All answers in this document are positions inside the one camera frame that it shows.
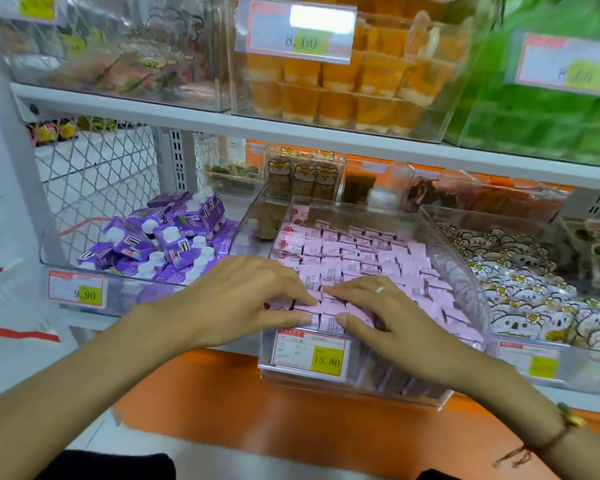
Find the stack of pink packages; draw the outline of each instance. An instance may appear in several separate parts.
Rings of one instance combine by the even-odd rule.
[[[310,327],[320,331],[344,334],[335,321],[341,312],[355,315],[369,326],[382,328],[384,324],[373,314],[322,290],[323,286],[366,274],[380,274],[387,276],[449,333],[476,349],[484,349],[484,338],[458,309],[450,293],[451,285],[431,267],[425,244],[374,229],[350,227],[343,231],[319,220],[315,226],[305,224],[298,220],[282,224],[271,258],[294,268],[318,304],[305,306],[276,298],[269,304],[271,308],[291,310],[295,306],[295,309],[305,310],[313,317]]]

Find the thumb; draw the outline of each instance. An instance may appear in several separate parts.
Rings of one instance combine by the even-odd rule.
[[[257,330],[311,325],[311,313],[300,310],[261,310],[256,315]]]
[[[381,353],[381,351],[386,348],[388,334],[367,325],[358,317],[348,313],[339,313],[336,315],[336,322],[338,322],[338,325],[343,327],[348,334],[362,340],[376,352]]]

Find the forearm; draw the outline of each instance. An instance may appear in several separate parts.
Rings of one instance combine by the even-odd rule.
[[[538,448],[560,434],[564,422],[556,405],[511,366],[490,360],[482,372],[467,394],[524,444]],[[573,429],[540,457],[562,480],[600,480],[600,435],[588,427]]]
[[[133,317],[0,395],[0,480],[35,478],[167,357],[136,340]]]

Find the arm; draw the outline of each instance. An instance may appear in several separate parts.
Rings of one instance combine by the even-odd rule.
[[[75,352],[0,395],[0,480],[30,480],[92,421],[164,362],[264,328],[311,323],[263,310],[284,294],[315,304],[292,269],[228,257],[183,291],[136,306]]]
[[[336,316],[347,332],[413,375],[468,395],[529,447],[544,446],[563,430],[556,405],[512,366],[456,339],[388,278],[366,276],[324,290],[372,310],[388,329],[376,330],[353,315]],[[541,459],[562,480],[600,480],[600,436],[587,427],[572,429]]]

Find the person's right hand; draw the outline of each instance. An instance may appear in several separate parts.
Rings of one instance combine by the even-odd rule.
[[[467,392],[483,366],[493,360],[438,325],[385,276],[362,276],[325,286],[324,291],[378,315],[387,331],[369,327],[346,313],[338,314],[336,321],[416,377]]]

